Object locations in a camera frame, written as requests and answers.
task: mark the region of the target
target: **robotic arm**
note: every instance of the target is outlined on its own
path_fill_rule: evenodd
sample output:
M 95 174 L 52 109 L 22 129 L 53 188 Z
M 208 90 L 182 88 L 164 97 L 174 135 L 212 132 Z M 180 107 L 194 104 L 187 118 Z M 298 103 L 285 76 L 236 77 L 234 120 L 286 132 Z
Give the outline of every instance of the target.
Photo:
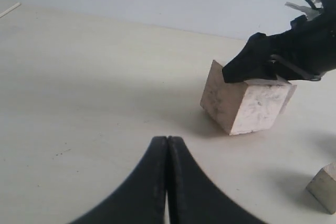
M 336 0 L 305 0 L 310 7 L 291 22 L 291 29 L 267 36 L 252 35 L 223 69 L 227 83 L 249 79 L 320 81 L 336 69 Z

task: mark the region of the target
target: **white table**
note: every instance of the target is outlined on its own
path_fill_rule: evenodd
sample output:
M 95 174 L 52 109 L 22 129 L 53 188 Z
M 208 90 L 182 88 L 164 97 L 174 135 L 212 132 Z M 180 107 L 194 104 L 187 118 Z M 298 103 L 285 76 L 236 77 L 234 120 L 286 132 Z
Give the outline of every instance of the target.
M 305 186 L 336 160 L 336 72 L 298 82 L 268 131 L 229 137 L 199 101 L 243 41 L 21 6 L 0 19 L 0 222 L 67 223 L 113 192 L 156 135 L 180 135 L 269 223 L 335 223 Z

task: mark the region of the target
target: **wooden block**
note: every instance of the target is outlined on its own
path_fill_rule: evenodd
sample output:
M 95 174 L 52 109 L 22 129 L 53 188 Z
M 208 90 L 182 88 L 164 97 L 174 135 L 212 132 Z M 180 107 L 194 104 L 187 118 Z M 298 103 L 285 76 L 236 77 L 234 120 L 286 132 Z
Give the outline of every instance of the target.
M 271 128 L 295 87 L 286 80 L 225 83 L 222 68 L 213 61 L 201 99 L 203 109 L 229 135 Z
M 336 163 L 322 168 L 308 184 L 307 190 L 330 213 L 336 212 Z

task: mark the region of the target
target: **small block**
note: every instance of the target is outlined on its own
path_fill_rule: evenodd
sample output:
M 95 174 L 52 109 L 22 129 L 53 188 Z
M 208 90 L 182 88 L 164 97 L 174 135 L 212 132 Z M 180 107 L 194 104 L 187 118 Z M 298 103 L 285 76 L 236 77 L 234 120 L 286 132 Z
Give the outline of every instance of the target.
M 322 168 L 308 184 L 307 190 L 330 213 L 336 212 L 336 163 Z
M 202 108 L 229 135 L 271 128 L 295 92 L 293 85 L 281 79 L 226 83 L 222 68 L 213 61 L 201 98 Z

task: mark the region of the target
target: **white stick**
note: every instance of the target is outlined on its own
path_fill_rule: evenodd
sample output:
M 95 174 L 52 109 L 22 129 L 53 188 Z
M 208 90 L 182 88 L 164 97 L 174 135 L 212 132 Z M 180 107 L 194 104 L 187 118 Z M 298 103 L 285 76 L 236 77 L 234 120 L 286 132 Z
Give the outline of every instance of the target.
M 0 18 L 2 18 L 3 16 L 7 15 L 8 13 L 10 13 L 11 11 L 13 11 L 14 9 L 18 8 L 21 5 L 21 3 L 16 3 L 15 5 L 13 5 L 11 8 L 7 9 L 6 11 L 4 11 L 3 13 L 0 13 Z

